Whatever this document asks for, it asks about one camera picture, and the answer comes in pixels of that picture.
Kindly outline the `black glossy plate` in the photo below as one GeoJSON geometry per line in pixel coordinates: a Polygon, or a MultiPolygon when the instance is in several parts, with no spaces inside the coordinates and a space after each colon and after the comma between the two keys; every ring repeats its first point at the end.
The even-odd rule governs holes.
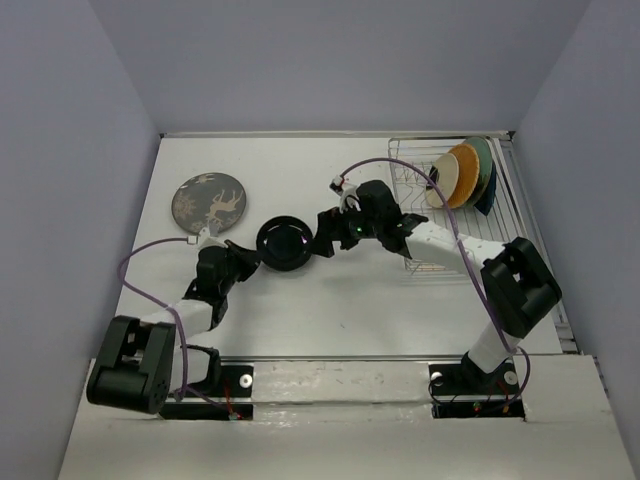
{"type": "Polygon", "coordinates": [[[313,234],[293,216],[277,216],[265,222],[256,236],[256,250],[270,269],[290,272],[303,267],[312,256],[313,234]]]}

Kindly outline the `grey deer pattern plate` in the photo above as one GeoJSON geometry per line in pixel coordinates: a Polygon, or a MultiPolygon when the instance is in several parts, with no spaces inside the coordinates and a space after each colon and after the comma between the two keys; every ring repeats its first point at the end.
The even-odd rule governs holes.
{"type": "Polygon", "coordinates": [[[213,226],[219,233],[232,228],[247,205],[244,186],[235,177],[207,172],[186,180],[171,201],[171,215],[184,231],[197,234],[213,226]]]}

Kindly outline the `cream plate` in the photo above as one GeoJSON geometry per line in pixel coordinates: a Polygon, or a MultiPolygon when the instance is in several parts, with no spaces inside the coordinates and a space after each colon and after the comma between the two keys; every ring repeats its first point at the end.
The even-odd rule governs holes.
{"type": "MultiPolygon", "coordinates": [[[[459,173],[457,158],[452,153],[445,153],[432,164],[428,176],[436,184],[444,199],[449,200],[456,189],[459,173]]],[[[441,208],[443,201],[434,188],[428,184],[425,190],[427,203],[433,208],[441,208]]]]}

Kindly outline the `woven bamboo plate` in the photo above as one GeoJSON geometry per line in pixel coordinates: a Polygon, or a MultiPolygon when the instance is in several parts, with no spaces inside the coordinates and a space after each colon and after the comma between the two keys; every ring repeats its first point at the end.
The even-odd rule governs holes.
{"type": "Polygon", "coordinates": [[[476,150],[467,143],[456,145],[449,152],[459,167],[456,187],[448,200],[448,206],[456,209],[462,207],[473,194],[479,178],[480,160],[476,150]]]}

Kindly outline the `dark blue leaf dish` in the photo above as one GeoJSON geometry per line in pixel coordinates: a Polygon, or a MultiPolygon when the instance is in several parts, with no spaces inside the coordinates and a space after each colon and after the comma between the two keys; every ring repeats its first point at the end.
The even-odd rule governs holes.
{"type": "Polygon", "coordinates": [[[475,202],[474,208],[484,216],[488,216],[491,212],[494,202],[497,186],[497,167],[492,163],[492,171],[489,182],[481,197],[475,202]]]}

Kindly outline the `teal flower plate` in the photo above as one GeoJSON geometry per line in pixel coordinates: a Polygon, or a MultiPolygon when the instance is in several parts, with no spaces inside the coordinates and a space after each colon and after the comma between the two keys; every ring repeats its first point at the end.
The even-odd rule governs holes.
{"type": "Polygon", "coordinates": [[[468,137],[465,143],[470,145],[476,152],[479,159],[478,180],[474,187],[473,193],[466,202],[466,206],[475,205],[488,187],[491,173],[493,171],[493,157],[486,139],[481,137],[468,137]]]}

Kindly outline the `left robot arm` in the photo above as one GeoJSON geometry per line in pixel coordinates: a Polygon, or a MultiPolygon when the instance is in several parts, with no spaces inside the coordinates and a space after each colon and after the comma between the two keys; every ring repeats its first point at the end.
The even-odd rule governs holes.
{"type": "Polygon", "coordinates": [[[86,385],[87,401],[157,414],[169,397],[203,398],[224,386],[220,353],[189,342],[221,323],[232,287],[260,265],[259,253],[229,240],[201,248],[181,300],[143,318],[114,317],[86,385]]]}

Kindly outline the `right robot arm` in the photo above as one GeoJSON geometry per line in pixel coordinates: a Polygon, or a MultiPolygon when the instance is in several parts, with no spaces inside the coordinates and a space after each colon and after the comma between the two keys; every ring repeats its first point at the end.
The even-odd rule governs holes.
{"type": "Polygon", "coordinates": [[[516,237],[504,243],[484,240],[401,211],[380,180],[352,185],[335,178],[339,204],[317,216],[311,252],[324,258],[375,239],[390,253],[442,266],[469,277],[490,322],[461,360],[460,379],[482,392],[519,343],[560,302],[562,291],[535,245],[516,237]]]}

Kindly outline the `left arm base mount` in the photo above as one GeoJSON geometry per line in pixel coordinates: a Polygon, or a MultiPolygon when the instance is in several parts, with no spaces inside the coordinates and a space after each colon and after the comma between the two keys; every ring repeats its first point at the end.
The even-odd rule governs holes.
{"type": "Polygon", "coordinates": [[[249,364],[223,364],[216,383],[204,380],[190,384],[181,402],[169,398],[158,416],[176,421],[250,421],[254,367],[249,364]]]}

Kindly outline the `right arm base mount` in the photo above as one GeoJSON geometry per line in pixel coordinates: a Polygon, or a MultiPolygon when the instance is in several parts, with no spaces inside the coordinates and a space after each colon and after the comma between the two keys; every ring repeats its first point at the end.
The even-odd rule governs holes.
{"type": "Polygon", "coordinates": [[[431,364],[429,374],[428,393],[436,419],[526,417],[512,362],[503,363],[488,381],[469,380],[459,363],[431,364]]]}

